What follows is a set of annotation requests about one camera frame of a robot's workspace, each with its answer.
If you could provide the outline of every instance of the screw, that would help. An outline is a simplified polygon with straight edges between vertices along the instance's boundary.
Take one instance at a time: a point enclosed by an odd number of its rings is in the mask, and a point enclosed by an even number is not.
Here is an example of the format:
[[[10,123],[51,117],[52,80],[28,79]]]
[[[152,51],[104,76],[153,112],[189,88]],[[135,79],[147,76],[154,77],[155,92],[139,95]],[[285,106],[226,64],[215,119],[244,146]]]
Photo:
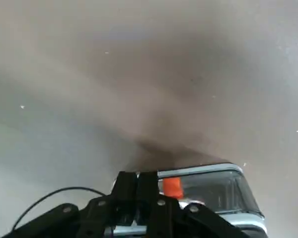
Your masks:
[[[190,211],[191,212],[198,212],[199,211],[199,208],[197,206],[191,206],[190,207]]]
[[[98,206],[104,206],[106,204],[106,201],[100,201],[99,203],[98,203]]]
[[[64,212],[64,213],[68,213],[68,212],[70,212],[71,210],[72,210],[71,207],[66,207],[66,208],[63,209],[63,212]]]
[[[159,201],[157,202],[157,204],[158,204],[159,206],[164,206],[164,205],[165,205],[165,201],[164,201],[164,200],[159,200]]]

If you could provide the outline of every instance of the gray floor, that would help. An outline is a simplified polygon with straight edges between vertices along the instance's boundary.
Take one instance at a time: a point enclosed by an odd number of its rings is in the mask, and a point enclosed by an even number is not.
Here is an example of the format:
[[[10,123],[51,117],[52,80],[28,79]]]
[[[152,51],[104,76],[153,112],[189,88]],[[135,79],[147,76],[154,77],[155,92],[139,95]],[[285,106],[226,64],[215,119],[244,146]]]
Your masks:
[[[298,238],[298,0],[0,0],[0,235],[108,192],[139,140],[239,164]]]

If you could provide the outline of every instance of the silver trim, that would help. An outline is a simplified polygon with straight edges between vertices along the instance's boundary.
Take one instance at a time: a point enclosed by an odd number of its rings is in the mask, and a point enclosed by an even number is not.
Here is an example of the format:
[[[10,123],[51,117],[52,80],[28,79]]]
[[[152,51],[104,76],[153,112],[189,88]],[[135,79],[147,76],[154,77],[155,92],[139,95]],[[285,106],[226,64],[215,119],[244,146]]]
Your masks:
[[[249,214],[249,213],[226,214],[226,215],[221,215],[221,217],[227,220],[233,226],[260,227],[267,234],[267,228],[265,226],[264,219],[255,214]]]
[[[200,173],[208,173],[208,172],[216,172],[216,171],[227,171],[227,170],[235,170],[240,173],[243,173],[243,170],[235,165],[230,163],[224,164],[216,164],[216,165],[202,165],[199,167],[185,168],[185,169],[176,169],[176,170],[168,170],[168,171],[158,171],[158,177],[173,177],[173,176],[184,176],[191,174],[200,174]]]
[[[267,233],[267,228],[264,223],[264,219],[260,218],[254,214],[226,214],[220,215],[226,221],[231,223],[234,226],[255,226],[261,228],[265,233]],[[135,236],[135,235],[144,235],[146,233],[146,226],[131,226],[131,227],[121,227],[117,226],[114,230],[114,235],[116,236]],[[106,234],[110,234],[110,229],[106,229]]]

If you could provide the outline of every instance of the black cable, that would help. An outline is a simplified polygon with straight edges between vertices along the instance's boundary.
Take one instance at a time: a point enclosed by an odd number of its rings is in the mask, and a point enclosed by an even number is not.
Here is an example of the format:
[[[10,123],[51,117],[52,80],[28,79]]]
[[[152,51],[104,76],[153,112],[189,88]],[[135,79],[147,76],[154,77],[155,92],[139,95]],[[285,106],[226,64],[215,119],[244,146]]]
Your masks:
[[[106,196],[105,193],[102,193],[98,190],[95,190],[93,188],[89,188],[89,187],[64,187],[58,190],[55,190],[54,192],[50,192],[49,194],[45,195],[44,197],[41,197],[39,200],[37,200],[35,203],[33,203],[31,206],[29,206],[22,214],[21,216],[19,216],[19,218],[16,220],[16,222],[14,223],[14,225],[12,226],[11,232],[13,232],[16,228],[16,226],[20,223],[20,221],[23,219],[23,217],[28,214],[28,212],[35,207],[36,205],[38,205],[39,203],[41,203],[43,200],[47,199],[48,197],[59,193],[59,192],[63,192],[63,191],[68,191],[68,190],[85,190],[85,191],[90,191],[90,192],[94,192],[98,195],[101,196]]]

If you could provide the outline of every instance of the white surface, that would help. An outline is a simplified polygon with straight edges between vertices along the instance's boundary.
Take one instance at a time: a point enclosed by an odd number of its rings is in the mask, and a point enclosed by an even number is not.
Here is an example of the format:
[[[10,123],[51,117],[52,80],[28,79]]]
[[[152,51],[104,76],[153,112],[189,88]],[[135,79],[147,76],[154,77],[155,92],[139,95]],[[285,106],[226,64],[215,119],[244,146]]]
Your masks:
[[[0,234],[109,189],[141,136],[247,163],[270,236],[298,238],[297,131],[298,0],[0,0]]]

